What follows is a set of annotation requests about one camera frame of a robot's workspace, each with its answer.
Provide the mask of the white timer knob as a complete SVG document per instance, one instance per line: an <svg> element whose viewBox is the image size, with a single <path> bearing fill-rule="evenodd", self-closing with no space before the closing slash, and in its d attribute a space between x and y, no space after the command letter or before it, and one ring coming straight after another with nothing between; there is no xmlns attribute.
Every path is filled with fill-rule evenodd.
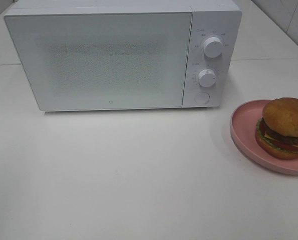
<svg viewBox="0 0 298 240"><path fill-rule="evenodd" d="M217 81L217 76L212 69L204 69L198 74L200 86L208 88L213 86Z"/></svg>

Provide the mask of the white upper power knob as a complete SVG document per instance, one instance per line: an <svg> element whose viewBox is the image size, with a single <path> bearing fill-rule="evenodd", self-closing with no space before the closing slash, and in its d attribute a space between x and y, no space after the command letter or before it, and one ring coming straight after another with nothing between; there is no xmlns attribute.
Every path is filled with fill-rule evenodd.
<svg viewBox="0 0 298 240"><path fill-rule="evenodd" d="M209 58L215 58L222 54L223 43L219 37L211 36L203 42L204 54Z"/></svg>

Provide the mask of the burger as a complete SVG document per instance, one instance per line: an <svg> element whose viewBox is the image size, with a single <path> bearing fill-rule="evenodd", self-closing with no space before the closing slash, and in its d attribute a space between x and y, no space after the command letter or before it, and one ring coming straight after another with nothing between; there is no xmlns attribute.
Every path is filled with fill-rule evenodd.
<svg viewBox="0 0 298 240"><path fill-rule="evenodd" d="M298 159L298 98L269 101L257 121L255 137L270 155L282 160Z"/></svg>

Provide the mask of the white microwave oven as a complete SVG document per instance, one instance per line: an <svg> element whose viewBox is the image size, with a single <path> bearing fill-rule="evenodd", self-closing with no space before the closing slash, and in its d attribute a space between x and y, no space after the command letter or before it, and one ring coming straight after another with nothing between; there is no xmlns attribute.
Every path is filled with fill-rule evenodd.
<svg viewBox="0 0 298 240"><path fill-rule="evenodd" d="M182 106L168 108L220 105L242 16L239 7L231 0L20 0L8 10L4 20L6 16L160 13L192 14ZM209 37L222 40L223 50L218 57L210 58L204 54L203 42ZM211 87L199 84L198 74L204 69L212 69L217 76ZM201 92L210 95L209 102L203 106L194 100Z"/></svg>

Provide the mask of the white microwave door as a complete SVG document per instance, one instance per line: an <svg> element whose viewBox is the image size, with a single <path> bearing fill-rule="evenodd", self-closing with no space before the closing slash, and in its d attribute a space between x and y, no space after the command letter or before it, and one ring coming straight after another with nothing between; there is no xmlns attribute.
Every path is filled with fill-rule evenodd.
<svg viewBox="0 0 298 240"><path fill-rule="evenodd" d="M179 108L192 14L6 16L40 110Z"/></svg>

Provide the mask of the pink plate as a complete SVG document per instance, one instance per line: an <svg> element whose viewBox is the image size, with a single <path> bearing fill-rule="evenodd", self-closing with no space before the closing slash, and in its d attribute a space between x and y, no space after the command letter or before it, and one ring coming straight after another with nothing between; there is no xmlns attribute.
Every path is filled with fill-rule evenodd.
<svg viewBox="0 0 298 240"><path fill-rule="evenodd" d="M230 133L237 148L256 164L286 175L298 175L298 158L278 159L267 153L256 141L256 123L268 99L252 100L238 106L231 115Z"/></svg>

